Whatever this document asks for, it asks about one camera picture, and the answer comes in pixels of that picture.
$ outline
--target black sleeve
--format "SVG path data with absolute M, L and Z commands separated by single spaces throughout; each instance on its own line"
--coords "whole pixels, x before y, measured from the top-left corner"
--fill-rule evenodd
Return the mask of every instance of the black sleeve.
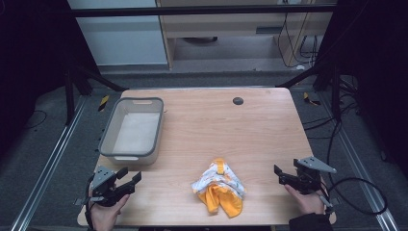
M 326 215 L 308 214 L 289 220 L 291 231 L 333 231 Z

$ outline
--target person's arm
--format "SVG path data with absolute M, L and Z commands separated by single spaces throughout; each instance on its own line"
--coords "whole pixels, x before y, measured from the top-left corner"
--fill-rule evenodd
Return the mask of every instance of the person's arm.
M 289 220 L 291 231 L 333 231 L 328 216 L 324 214 L 324 204 L 319 192 L 301 194 L 290 185 L 285 189 L 296 200 L 302 216 Z
M 89 205 L 90 216 L 92 218 L 93 230 L 96 231 L 112 231 L 114 229 L 117 216 L 120 214 L 120 209 L 126 204 L 130 195 L 124 195 L 112 207 L 103 207 L 98 204 Z

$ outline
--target orange and white cloth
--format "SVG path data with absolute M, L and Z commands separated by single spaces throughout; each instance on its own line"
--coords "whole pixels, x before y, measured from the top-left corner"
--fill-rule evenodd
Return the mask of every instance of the orange and white cloth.
M 238 216 L 242 211 L 245 187 L 222 158 L 213 160 L 191 187 L 210 213 L 216 213 L 219 205 L 229 218 Z

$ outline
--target black horizontal bar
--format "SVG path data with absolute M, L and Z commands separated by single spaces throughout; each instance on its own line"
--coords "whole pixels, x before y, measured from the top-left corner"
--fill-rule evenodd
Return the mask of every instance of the black horizontal bar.
M 55 15 L 74 17 L 105 16 L 147 16 L 180 14 L 222 14 L 222 13 L 322 13 L 345 9 L 336 4 L 314 5 L 249 5 L 249 6 L 200 6 L 200 7 L 159 7 L 159 8 L 121 8 L 121 9 L 81 9 L 48 12 Z

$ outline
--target table top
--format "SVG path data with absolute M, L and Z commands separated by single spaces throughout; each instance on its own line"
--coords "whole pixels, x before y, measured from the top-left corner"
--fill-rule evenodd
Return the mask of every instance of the table top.
M 299 216 L 292 197 L 278 183 L 273 165 L 295 174 L 293 159 L 312 156 L 302 124 L 287 89 L 157 89 L 127 90 L 122 97 L 160 97 L 165 102 L 157 161 L 128 165 L 142 179 L 121 210 L 118 225 L 274 225 Z M 241 105 L 233 99 L 243 99 Z M 229 218 L 222 208 L 210 215 L 192 192 L 191 183 L 213 159 L 223 158 L 247 193 L 242 213 Z M 100 156 L 98 165 L 119 170 Z M 84 211 L 78 216 L 87 225 Z

